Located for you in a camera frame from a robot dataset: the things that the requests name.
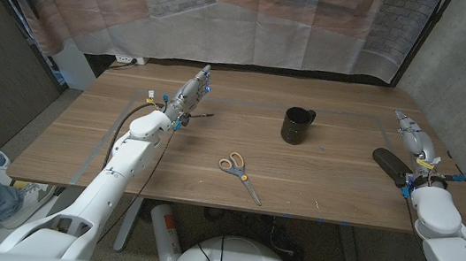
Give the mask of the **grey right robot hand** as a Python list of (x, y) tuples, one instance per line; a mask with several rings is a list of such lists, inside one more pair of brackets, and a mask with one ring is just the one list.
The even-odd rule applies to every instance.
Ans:
[(415, 180), (421, 178), (425, 185), (431, 186), (432, 175), (436, 165), (440, 162), (432, 139), (420, 126), (402, 111), (396, 111), (395, 116), (399, 121), (399, 132), (403, 137), (403, 143), (410, 153), (412, 169)]

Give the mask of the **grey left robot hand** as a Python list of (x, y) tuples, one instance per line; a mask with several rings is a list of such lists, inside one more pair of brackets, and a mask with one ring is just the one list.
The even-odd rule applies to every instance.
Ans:
[(165, 106), (164, 114), (174, 127), (185, 127), (190, 113), (210, 92), (210, 66), (206, 65), (198, 74), (182, 85)]

